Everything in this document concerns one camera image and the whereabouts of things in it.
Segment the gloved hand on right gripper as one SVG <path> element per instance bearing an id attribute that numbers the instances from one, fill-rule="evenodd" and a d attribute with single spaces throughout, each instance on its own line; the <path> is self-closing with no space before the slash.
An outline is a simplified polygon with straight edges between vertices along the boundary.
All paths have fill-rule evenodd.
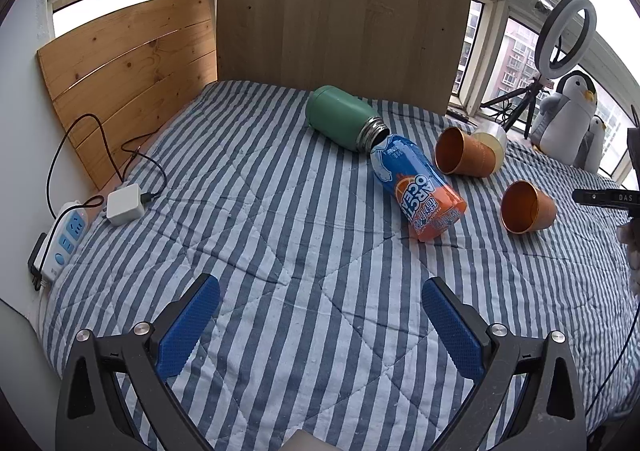
<path id="1" fill-rule="evenodd" d="M 626 247 L 630 269 L 629 287 L 634 296 L 640 291 L 640 219 L 635 218 L 616 229 L 618 242 Z"/>

